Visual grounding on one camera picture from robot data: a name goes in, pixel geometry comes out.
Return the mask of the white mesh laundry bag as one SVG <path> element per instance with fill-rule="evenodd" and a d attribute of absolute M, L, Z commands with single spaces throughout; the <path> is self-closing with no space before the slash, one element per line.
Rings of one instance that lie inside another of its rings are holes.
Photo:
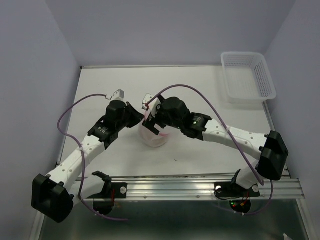
<path fill-rule="evenodd" d="M 152 148 L 158 148 L 165 145 L 171 136 L 169 132 L 163 130 L 156 135 L 142 125 L 139 125 L 138 127 L 138 134 L 143 143 Z"/>

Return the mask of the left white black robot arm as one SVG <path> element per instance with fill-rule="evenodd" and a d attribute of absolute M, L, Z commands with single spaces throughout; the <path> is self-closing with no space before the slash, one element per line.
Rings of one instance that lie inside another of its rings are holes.
<path fill-rule="evenodd" d="M 47 175 L 38 174 L 32 182 L 31 206 L 56 223 L 64 221 L 76 204 L 71 192 L 78 176 L 102 154 L 124 128 L 132 128 L 144 119 L 129 102 L 112 100 L 103 115 L 88 131 L 77 149 Z"/>

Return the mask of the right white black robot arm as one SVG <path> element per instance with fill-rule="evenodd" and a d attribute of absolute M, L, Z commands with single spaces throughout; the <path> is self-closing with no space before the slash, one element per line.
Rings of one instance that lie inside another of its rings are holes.
<path fill-rule="evenodd" d="M 147 94 L 142 108 L 150 112 L 142 125 L 155 135 L 160 133 L 158 128 L 171 127 L 188 138 L 221 144 L 239 150 L 244 157 L 254 158 L 254 163 L 238 170 L 232 178 L 233 194 L 242 195 L 263 180 L 281 179 L 289 151 L 279 132 L 254 133 L 225 125 L 208 115 L 190 112 L 177 97 L 165 99 Z"/>

